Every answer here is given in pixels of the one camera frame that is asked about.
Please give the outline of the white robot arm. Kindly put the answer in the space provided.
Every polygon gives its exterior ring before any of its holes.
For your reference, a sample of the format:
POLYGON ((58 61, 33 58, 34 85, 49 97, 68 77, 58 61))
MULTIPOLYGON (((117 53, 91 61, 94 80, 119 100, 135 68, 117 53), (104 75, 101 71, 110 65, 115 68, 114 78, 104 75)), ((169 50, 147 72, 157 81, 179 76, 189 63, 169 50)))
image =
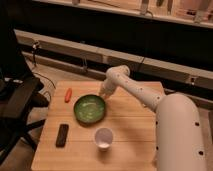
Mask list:
POLYGON ((118 86, 156 114, 157 171, 207 171, 199 112, 189 97, 139 84, 126 65, 106 71, 99 94, 109 98, 118 86))

